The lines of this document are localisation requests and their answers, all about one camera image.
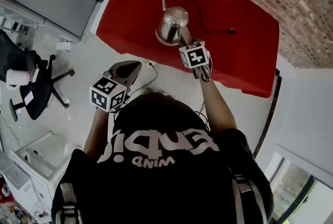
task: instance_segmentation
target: tile floor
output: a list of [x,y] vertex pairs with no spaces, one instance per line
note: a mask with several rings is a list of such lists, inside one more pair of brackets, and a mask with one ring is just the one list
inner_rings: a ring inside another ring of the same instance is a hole
[[[72,55],[66,55],[63,51],[56,50],[58,39],[49,37],[41,42],[41,33],[36,31],[31,35],[30,43],[42,59],[49,59],[51,54],[56,55],[53,65],[53,76],[56,77],[68,69],[73,68],[76,72],[74,77],[66,77],[55,84],[59,94],[70,101],[70,107],[64,109],[61,104],[51,96],[49,106],[42,115],[33,121],[23,108],[18,114],[18,121],[14,122],[10,114],[8,101],[21,102],[19,90],[9,91],[5,83],[0,82],[1,107],[7,126],[20,139],[20,145],[33,141],[52,130],[54,134],[66,136],[72,142],[84,146],[88,136],[95,107],[89,103],[89,86],[99,73],[103,73],[113,63],[122,60],[139,60],[143,63],[142,71],[137,78],[132,90],[146,84],[155,77],[155,71],[146,66],[147,60],[129,54],[120,55],[108,45],[103,43],[97,36],[88,33],[79,49]],[[199,81],[193,75],[177,69],[156,64],[158,77],[150,87],[154,90],[164,90],[193,110],[199,110],[203,102]],[[223,97],[231,108],[238,128],[245,133],[252,151],[254,151],[259,137],[265,125],[270,110],[272,98],[262,99],[255,96],[242,94],[240,90],[228,89],[220,83],[216,84]],[[109,118],[109,131],[112,130],[113,118]],[[2,120],[2,140],[6,153],[10,149],[19,148],[17,140],[9,130],[5,128]]]

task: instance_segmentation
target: desk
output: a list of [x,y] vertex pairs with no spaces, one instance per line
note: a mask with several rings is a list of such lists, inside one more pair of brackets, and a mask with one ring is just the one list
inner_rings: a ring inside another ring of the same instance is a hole
[[[165,0],[168,7],[185,7],[188,0]],[[212,78],[228,88],[269,98],[275,75],[279,23],[249,0],[196,0],[207,30],[236,34],[211,34],[200,27],[199,11],[188,2],[188,28],[206,42],[213,59]],[[186,72],[177,46],[161,44],[155,26],[162,14],[161,0],[109,0],[97,36],[120,54],[129,53]]]

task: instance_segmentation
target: black office chair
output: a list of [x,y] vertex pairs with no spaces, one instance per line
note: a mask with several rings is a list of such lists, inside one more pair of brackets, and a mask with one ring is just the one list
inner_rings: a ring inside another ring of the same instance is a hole
[[[23,107],[26,108],[31,119],[36,120],[47,107],[51,94],[59,100],[64,108],[69,107],[69,104],[65,104],[60,98],[53,84],[68,75],[74,76],[75,71],[70,70],[52,79],[52,61],[54,59],[56,59],[56,56],[51,55],[49,62],[47,62],[46,60],[42,60],[36,51],[26,52],[21,50],[11,41],[6,32],[0,29],[0,80],[6,82],[8,69],[28,71],[28,69],[35,65],[40,69],[34,83],[29,82],[28,85],[20,87],[23,102],[14,105],[12,100],[9,100],[9,107],[15,121],[17,121],[16,110]],[[30,92],[33,94],[33,100],[26,105],[24,98]]]

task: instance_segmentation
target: stainless steel kettle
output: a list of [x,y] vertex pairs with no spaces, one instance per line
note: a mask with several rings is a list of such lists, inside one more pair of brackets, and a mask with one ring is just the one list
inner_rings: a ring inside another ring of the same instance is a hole
[[178,6],[167,8],[165,0],[162,0],[163,15],[160,18],[155,34],[157,39],[167,46],[176,46],[187,30],[188,12]]

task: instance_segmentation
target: plug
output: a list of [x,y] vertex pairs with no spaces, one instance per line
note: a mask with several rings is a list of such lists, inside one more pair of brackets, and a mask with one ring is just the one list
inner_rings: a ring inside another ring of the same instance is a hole
[[155,64],[156,64],[156,62],[149,60],[147,63],[147,66],[148,66],[148,68],[152,68]]

